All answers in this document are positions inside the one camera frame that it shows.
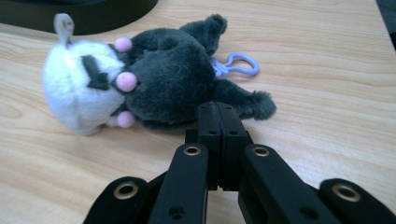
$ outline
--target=pink bead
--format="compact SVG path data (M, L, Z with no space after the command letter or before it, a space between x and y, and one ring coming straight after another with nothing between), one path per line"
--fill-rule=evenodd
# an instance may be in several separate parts
M119 52L126 52L132 48L132 41L127 37L119 37L114 42L114 47Z
M129 111L123 111L117 116L117 123L121 128L130 128L134 125L134 116Z
M116 85L121 91L132 91L136 83L136 76L130 72L120 73L116 79Z

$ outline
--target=plush toy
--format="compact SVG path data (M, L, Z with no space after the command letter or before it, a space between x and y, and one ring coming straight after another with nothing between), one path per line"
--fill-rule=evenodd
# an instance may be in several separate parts
M54 26L60 43L45 62L44 91L51 111L75 133L135 122L150 129L183 128L208 101L233 106L241 119L268 119L276 111L268 93L216 78L210 56L227 27L220 15L114 44L73 41L74 23L66 14L56 15Z

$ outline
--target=wooden table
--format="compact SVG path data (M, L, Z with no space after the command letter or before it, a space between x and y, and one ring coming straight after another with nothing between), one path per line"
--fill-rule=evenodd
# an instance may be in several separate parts
M243 51L262 66L230 77L269 91L278 110L245 120L306 183L351 180L396 212L396 56L374 0L160 1L139 21L83 36L112 42L219 13L215 54ZM0 24L0 223L81 223L111 181L167 170L183 132L134 126L70 133L50 113L41 68L56 35ZM236 193L209 192L207 223L243 223Z

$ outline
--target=white plush head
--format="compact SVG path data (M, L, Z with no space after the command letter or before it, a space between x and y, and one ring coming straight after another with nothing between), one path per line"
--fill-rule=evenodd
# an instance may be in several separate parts
M111 115L123 104L124 96L110 83L124 64L108 44L72 42L74 23L68 15L57 15L54 25L60 43L50 50L43 70L49 108L76 133L96 133L103 124L116 126L116 118ZM87 63L97 70L95 74L89 71ZM89 87L97 78L93 75L105 80L106 90Z

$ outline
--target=keychain clip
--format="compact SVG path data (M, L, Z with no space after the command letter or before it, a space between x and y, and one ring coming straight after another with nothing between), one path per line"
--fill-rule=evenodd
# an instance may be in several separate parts
M251 65L251 68L231 66L234 60L245 61ZM231 53L228 56L227 63L220 63L213 57L210 58L210 63L212 63L213 69L215 69L216 77L226 77L230 72L238 72L248 76L255 76L260 70L259 63L256 60L241 52Z

